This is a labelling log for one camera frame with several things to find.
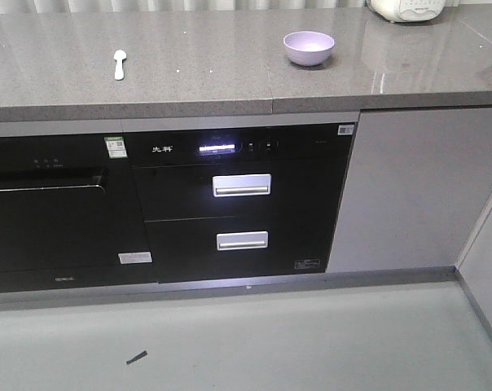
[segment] white label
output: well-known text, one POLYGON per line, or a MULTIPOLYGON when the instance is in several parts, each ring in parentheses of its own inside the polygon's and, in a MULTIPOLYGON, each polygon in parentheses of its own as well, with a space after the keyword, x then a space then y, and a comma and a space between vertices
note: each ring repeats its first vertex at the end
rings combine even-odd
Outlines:
POLYGON ((354 132, 354 125, 340 125, 338 127, 339 136, 350 136, 354 132))
POLYGON ((105 137, 107 144, 108 157, 111 159, 120 159, 127 157, 125 141, 122 137, 105 137))
POLYGON ((152 263, 152 255, 149 251, 143 251, 142 253, 120 253, 119 262, 122 265, 128 265, 131 263, 152 263))

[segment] digital display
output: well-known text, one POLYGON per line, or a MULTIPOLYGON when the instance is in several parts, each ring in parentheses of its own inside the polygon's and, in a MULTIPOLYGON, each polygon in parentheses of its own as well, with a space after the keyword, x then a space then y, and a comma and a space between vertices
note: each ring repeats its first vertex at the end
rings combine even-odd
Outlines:
POLYGON ((199 155, 225 155, 235 153, 235 144, 203 145, 199 147, 199 155))

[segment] floor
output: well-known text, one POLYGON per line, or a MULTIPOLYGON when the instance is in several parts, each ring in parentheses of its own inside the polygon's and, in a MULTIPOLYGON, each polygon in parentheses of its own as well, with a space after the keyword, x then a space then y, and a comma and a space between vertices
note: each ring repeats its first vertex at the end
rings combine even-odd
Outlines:
POLYGON ((492 391, 492 344, 456 282, 0 311, 0 391, 219 389, 492 391))

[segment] kitchen countertop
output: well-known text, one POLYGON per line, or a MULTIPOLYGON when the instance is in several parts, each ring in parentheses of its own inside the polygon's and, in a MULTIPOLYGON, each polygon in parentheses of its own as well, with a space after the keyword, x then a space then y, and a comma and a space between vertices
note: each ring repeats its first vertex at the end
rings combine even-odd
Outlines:
POLYGON ((492 105, 492 4, 425 24, 365 7, 0 15, 0 121, 472 105, 492 105), (303 29, 336 39, 323 65, 288 61, 303 29))

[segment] white appliance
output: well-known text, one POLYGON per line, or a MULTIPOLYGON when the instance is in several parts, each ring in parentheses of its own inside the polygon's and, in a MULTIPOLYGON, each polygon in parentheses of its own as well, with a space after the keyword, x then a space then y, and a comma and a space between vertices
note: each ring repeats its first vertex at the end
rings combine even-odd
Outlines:
POLYGON ((391 22, 421 22, 440 15, 445 0, 367 0, 367 6, 391 22))

